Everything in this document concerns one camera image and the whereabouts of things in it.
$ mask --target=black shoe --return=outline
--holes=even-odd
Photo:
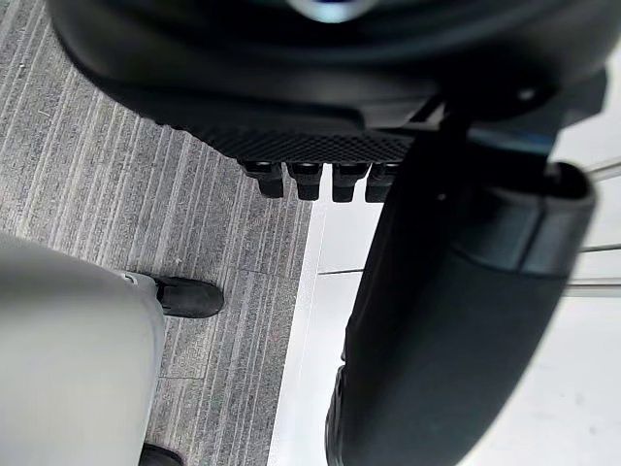
[[[183,460],[173,451],[144,444],[138,466],[183,466]]]
[[[164,314],[172,317],[207,318],[224,306],[222,291],[213,284],[190,279],[152,277]]]

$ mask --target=trouser leg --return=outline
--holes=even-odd
[[[0,464],[138,464],[164,340],[141,280],[0,236]]]

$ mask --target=gray carpet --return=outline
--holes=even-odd
[[[267,462],[311,213],[285,194],[261,198],[236,162],[96,91],[42,0],[0,0],[0,229],[225,289],[221,316],[167,323],[148,439],[189,465]]]

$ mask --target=black plastic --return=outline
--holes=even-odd
[[[116,101],[255,162],[399,162],[430,98],[475,119],[527,114],[600,73],[621,33],[617,0],[378,2],[345,24],[286,2],[48,3],[72,61]]]
[[[351,202],[356,183],[367,175],[370,164],[349,163],[332,166],[332,200]]]
[[[381,203],[386,201],[392,183],[399,172],[399,163],[391,162],[374,164],[367,178],[367,190],[365,199],[369,203]]]
[[[595,206],[579,170],[481,185],[455,140],[421,136],[384,206],[327,419],[330,466],[458,464],[520,380],[577,257]]]
[[[282,167],[271,162],[240,162],[244,173],[258,181],[261,194],[270,199],[284,196]]]
[[[319,186],[323,165],[319,163],[291,163],[287,164],[289,176],[298,185],[298,197],[302,201],[316,201],[319,199]]]

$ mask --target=gray trousers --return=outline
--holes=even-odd
[[[151,279],[0,235],[0,465],[136,466],[163,340]]]

